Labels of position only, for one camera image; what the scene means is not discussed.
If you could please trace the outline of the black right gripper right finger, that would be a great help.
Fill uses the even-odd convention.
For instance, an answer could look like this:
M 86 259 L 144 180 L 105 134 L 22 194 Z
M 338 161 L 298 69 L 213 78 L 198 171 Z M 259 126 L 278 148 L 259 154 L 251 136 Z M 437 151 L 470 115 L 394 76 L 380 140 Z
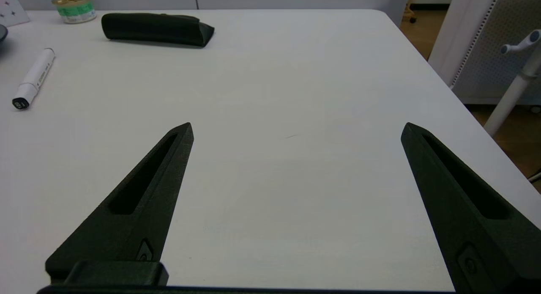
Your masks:
M 539 294 L 540 229 L 429 130 L 401 142 L 456 292 Z

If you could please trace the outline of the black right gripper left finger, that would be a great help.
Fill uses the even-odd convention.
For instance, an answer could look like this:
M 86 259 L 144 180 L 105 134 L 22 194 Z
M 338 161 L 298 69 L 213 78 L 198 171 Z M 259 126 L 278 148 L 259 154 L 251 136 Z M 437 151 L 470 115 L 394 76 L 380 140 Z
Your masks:
M 161 138 L 46 260 L 52 284 L 167 283 L 160 259 L 193 142 L 190 123 Z

